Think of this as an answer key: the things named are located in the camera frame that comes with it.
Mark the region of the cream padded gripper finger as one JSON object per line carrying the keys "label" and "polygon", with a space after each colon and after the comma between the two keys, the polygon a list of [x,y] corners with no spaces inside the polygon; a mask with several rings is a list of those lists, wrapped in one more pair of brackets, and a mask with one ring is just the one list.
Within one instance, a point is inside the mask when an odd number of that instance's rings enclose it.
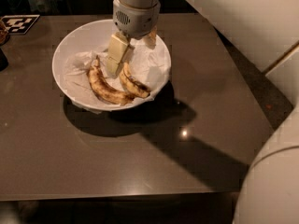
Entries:
{"label": "cream padded gripper finger", "polygon": [[131,39],[123,32],[116,32],[111,36],[107,50],[106,65],[106,70],[110,77],[116,78],[121,64],[130,60],[134,50],[130,41]]}
{"label": "cream padded gripper finger", "polygon": [[154,49],[156,46],[157,27],[154,26],[152,30],[143,37],[143,41],[150,49]]}

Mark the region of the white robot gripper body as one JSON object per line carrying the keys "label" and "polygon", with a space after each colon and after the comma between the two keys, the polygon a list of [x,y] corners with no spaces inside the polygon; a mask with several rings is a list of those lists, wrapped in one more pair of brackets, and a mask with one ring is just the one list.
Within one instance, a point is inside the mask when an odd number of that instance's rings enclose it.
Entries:
{"label": "white robot gripper body", "polygon": [[160,6],[160,2],[157,2],[149,8],[136,8],[125,5],[121,0],[114,0],[113,22],[126,36],[140,39],[157,24]]}

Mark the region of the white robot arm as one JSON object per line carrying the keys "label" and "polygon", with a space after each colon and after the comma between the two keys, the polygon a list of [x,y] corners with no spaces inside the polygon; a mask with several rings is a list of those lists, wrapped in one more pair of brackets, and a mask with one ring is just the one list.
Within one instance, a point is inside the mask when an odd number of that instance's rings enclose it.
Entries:
{"label": "white robot arm", "polygon": [[288,113],[250,165],[211,145],[176,132],[161,132],[152,143],[208,184],[228,180],[242,188],[233,224],[299,224],[298,202],[298,34],[299,0],[182,0],[230,43],[244,84],[256,98],[280,94]]}

